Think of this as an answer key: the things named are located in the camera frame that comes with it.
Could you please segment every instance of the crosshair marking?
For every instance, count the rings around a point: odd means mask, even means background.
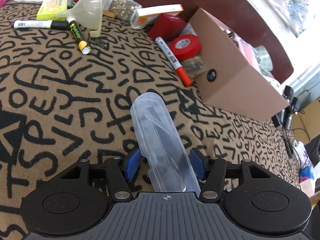
[[[165,200],[170,200],[170,199],[171,199],[171,196],[165,195],[163,198],[164,198]]]

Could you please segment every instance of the yellow marker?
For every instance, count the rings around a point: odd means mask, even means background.
[[[82,54],[87,55],[91,51],[91,47],[85,40],[76,20],[72,20],[69,22],[69,29],[71,30],[73,36],[76,38],[78,47]]]

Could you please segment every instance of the red electrical tape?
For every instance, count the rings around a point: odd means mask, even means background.
[[[201,44],[197,36],[185,34],[174,39],[169,48],[179,61],[184,61],[196,56],[201,50]]]

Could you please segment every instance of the bed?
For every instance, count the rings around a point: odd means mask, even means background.
[[[0,8],[0,238],[28,233],[21,198],[54,175],[80,159],[103,163],[137,147],[130,107],[148,91],[163,98],[186,152],[251,159],[299,187],[300,164],[288,158],[282,131],[271,120],[204,105],[145,30],[103,17],[101,36],[89,38],[92,51],[82,55],[68,31],[11,28],[35,19],[39,7],[9,1]],[[132,191],[153,190],[147,172],[144,162]],[[94,186],[106,190],[103,182]]]

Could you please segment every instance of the orange marker tip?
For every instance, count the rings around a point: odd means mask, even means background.
[[[183,67],[178,67],[176,69],[176,72],[178,74],[178,76],[180,77],[183,85],[185,87],[191,87],[193,82],[191,81],[191,79],[189,78],[188,74],[186,73],[185,69]]]

